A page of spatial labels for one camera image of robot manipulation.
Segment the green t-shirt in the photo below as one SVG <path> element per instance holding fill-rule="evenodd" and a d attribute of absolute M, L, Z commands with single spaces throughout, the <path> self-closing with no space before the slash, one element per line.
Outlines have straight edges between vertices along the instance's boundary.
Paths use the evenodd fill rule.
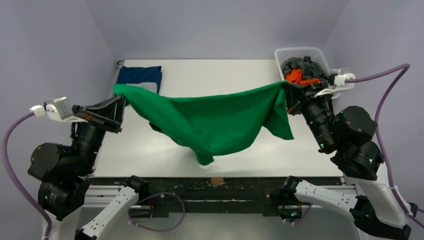
<path fill-rule="evenodd" d="M 262 128 L 293 140 L 283 82 L 231 94 L 167 97 L 126 84 L 113 91 L 123 96 L 150 127 L 190 148 L 202 166 L 249 148 Z"/>

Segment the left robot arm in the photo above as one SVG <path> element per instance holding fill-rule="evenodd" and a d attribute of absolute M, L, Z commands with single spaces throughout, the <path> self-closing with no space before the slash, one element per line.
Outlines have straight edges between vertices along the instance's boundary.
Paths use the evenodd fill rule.
<path fill-rule="evenodd" d="M 90 222 L 77 228 L 90 187 L 87 176 L 93 167 L 106 133 L 120 133 L 127 100 L 115 96 L 100 103 L 70 106 L 66 97 L 33 106 L 36 117 L 71 124 L 71 145 L 43 143 L 31 155 L 28 174 L 41 182 L 37 202 L 47 214 L 47 240 L 101 240 L 135 204 L 149 199 L 149 183 L 128 177 L 114 199 Z"/>

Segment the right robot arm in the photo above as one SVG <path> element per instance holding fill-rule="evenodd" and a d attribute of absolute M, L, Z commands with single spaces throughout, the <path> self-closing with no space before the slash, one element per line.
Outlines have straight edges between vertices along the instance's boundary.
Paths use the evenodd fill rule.
<path fill-rule="evenodd" d="M 298 200 L 338 212 L 374 237 L 407 240 L 412 232 L 408 220 L 416 216 L 418 206 L 401 199 L 389 183 L 388 162 L 373 142 L 377 123 L 364 108 L 356 105 L 334 113 L 332 98 L 321 94 L 323 89 L 317 83 L 284 84 L 287 112 L 304 117 L 319 152 L 329 154 L 331 162 L 363 194 L 334 192 L 289 176 L 280 191 L 282 200 L 288 204 Z"/>

